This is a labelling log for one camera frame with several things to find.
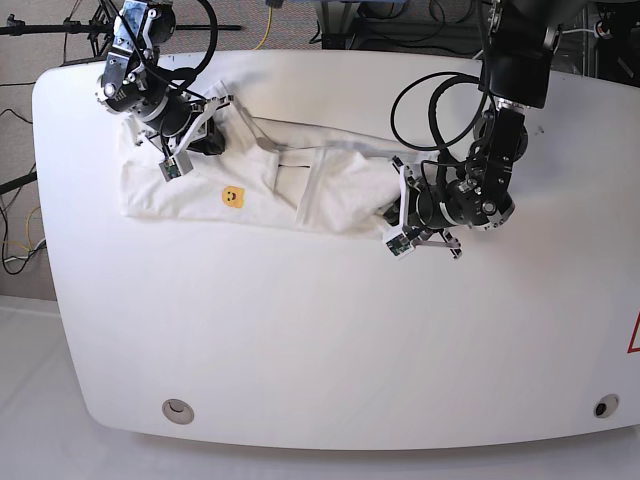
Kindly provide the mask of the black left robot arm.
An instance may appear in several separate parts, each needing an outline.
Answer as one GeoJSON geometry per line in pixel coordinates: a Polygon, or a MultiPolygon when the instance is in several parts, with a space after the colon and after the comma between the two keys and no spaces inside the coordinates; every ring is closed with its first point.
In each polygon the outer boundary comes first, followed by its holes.
{"type": "Polygon", "coordinates": [[[384,243],[402,258],[418,246],[444,247],[453,257],[462,254],[450,230],[466,226],[480,231],[502,226],[515,204],[508,192],[514,163],[526,151],[525,111],[546,102],[553,56],[561,37],[559,5],[555,1],[495,1],[489,20],[479,22],[483,59],[480,76],[443,73],[433,91],[428,121],[436,153],[422,160],[419,170],[399,157],[392,164],[399,174],[399,199],[385,212],[390,226],[384,243]],[[441,135],[437,105],[441,96],[459,84],[473,84],[482,93],[479,107],[464,129],[474,140],[463,160],[455,159],[452,141],[441,135]],[[426,168],[436,168],[429,181],[426,168]]]}

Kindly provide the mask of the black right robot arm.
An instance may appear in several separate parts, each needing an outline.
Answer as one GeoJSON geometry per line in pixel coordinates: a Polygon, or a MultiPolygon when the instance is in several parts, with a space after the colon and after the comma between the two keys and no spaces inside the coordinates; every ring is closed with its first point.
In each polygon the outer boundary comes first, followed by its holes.
{"type": "Polygon", "coordinates": [[[219,155],[225,139],[210,118],[208,107],[217,103],[191,89],[216,51],[218,21],[212,4],[201,1],[208,18],[209,43],[204,58],[194,67],[168,70],[159,65],[160,45],[177,27],[170,1],[125,1],[120,7],[105,1],[114,15],[113,37],[99,77],[98,101],[108,110],[129,113],[159,138],[166,164],[177,161],[171,143],[205,155],[219,155]]]}

